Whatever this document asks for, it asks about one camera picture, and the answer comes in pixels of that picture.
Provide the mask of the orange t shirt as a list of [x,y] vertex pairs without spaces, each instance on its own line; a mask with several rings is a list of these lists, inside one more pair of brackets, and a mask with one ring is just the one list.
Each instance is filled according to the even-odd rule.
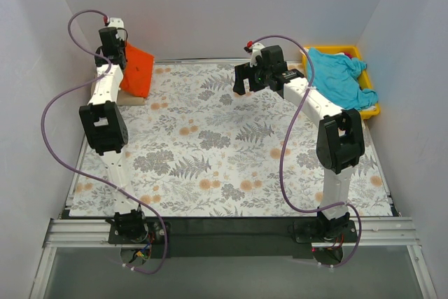
[[127,66],[123,71],[120,89],[134,97],[147,98],[151,88],[154,56],[128,43],[126,48]]

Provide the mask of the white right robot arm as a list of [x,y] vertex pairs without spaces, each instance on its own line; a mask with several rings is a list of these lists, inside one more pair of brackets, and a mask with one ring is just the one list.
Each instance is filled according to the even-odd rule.
[[315,239],[338,239],[340,242],[359,242],[361,221],[352,221],[355,207],[349,202],[351,176],[361,156],[365,142],[360,113],[344,110],[325,98],[314,86],[316,72],[304,75],[290,70],[280,46],[265,47],[248,42],[245,51],[249,62],[234,68],[233,90],[244,95],[265,88],[276,92],[297,106],[318,128],[316,155],[324,178],[320,205],[312,210],[315,218],[299,227],[298,236],[311,242]]

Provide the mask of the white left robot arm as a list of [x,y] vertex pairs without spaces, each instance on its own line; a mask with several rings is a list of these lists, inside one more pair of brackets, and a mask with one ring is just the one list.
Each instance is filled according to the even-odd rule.
[[90,101],[79,108],[87,142],[105,166],[108,181],[117,186],[111,225],[120,237],[142,242],[148,227],[138,202],[128,198],[132,183],[125,155],[129,135],[117,105],[123,71],[127,65],[127,30],[120,22],[99,30],[101,46],[96,56],[97,77]]

